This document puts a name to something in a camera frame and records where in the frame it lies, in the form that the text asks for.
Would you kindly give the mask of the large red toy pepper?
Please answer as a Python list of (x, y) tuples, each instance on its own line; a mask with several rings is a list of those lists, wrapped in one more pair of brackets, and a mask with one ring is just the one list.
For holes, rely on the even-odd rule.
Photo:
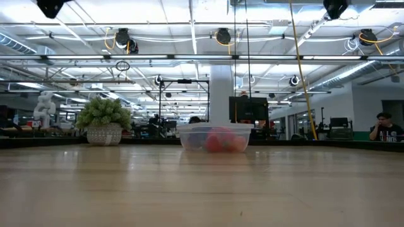
[(205, 148), (210, 153), (223, 152), (223, 144), (217, 135), (210, 135), (206, 138)]

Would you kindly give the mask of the purple toy blackberry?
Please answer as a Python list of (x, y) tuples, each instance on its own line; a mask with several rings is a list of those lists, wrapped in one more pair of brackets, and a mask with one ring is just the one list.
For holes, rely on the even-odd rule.
[(202, 131), (201, 129), (198, 128), (192, 129), (187, 139), (188, 148), (190, 150), (201, 148), (203, 142), (205, 141), (205, 138), (206, 138), (205, 131)]

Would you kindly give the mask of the clear plastic tupperware container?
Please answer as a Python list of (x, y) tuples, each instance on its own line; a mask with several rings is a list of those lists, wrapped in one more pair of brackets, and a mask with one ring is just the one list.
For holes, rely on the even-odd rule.
[(235, 124), (235, 123), (226, 123), (226, 124), (222, 124), (222, 125), (216, 125), (216, 124), (212, 124), (209, 122), (200, 122), (200, 123), (195, 123), (195, 124), (180, 125), (177, 127), (181, 145), (186, 151), (203, 150), (203, 151), (208, 152), (205, 148), (206, 138), (205, 138), (205, 141), (203, 142), (201, 148), (195, 149), (195, 150), (190, 150), (188, 148), (187, 139), (189, 137), (189, 133), (194, 128), (198, 128), (198, 129), (201, 129), (202, 131), (205, 131), (206, 138), (210, 135), (217, 135), (219, 137), (220, 141), (222, 142), (223, 148), (224, 148), (224, 151), (220, 152), (220, 153), (233, 153), (228, 150), (228, 145), (229, 145), (230, 140), (233, 139), (235, 136), (244, 136), (249, 144), (250, 133), (253, 129), (253, 125), (252, 124)]

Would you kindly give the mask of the black equipment cart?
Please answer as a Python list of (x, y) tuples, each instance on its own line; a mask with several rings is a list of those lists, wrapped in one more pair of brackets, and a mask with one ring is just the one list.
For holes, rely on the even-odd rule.
[(330, 118), (330, 139), (351, 141), (354, 138), (352, 121), (347, 117)]

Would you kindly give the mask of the green potted plant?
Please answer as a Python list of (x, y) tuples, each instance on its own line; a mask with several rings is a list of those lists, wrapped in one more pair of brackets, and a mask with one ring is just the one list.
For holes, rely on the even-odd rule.
[(75, 126), (86, 132), (91, 145), (117, 146), (123, 130), (131, 128), (131, 112), (119, 100), (96, 97), (85, 104)]

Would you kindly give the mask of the black monitor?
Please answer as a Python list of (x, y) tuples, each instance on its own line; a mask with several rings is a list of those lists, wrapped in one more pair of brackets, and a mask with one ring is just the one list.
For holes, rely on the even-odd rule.
[(232, 123), (241, 120), (268, 120), (268, 101), (266, 98), (230, 96), (229, 97), (229, 120)]

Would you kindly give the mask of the white building column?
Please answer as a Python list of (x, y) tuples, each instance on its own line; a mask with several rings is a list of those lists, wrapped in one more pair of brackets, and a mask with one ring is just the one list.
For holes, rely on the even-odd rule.
[(210, 68), (210, 122), (222, 125), (229, 122), (229, 97), (234, 82), (231, 66), (213, 65)]

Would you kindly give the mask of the silver ventilation duct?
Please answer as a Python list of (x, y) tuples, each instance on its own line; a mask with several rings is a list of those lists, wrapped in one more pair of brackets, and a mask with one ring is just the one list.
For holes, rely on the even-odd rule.
[(317, 91), (323, 88), (331, 89), (355, 80), (366, 74), (380, 70), (382, 67), (392, 65), (393, 61), (369, 61), (354, 66), (346, 66), (326, 76), (323, 81), (312, 84), (309, 91)]

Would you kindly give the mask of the black aluminium table frame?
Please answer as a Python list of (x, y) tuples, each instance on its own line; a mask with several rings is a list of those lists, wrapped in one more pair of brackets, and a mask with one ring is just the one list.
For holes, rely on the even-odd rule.
[[(87, 144), (84, 137), (0, 138), (0, 149)], [(179, 139), (121, 139), (121, 144), (181, 145)], [(249, 141), (250, 146), (324, 146), (404, 153), (404, 143), (371, 141)]]

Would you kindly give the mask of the black workstation frame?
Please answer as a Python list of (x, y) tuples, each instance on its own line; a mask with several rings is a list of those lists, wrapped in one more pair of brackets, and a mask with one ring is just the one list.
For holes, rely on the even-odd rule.
[(158, 114), (161, 115), (162, 110), (162, 94), (163, 93), (173, 93), (173, 91), (168, 91), (167, 89), (171, 86), (172, 83), (177, 84), (192, 84), (196, 83), (198, 85), (197, 91), (190, 90), (181, 90), (176, 91), (175, 93), (200, 93), (200, 89), (207, 94), (207, 113), (206, 113), (206, 121), (210, 121), (210, 81), (209, 80), (200, 80), (200, 79), (162, 79), (159, 77), (160, 82), (158, 84)]

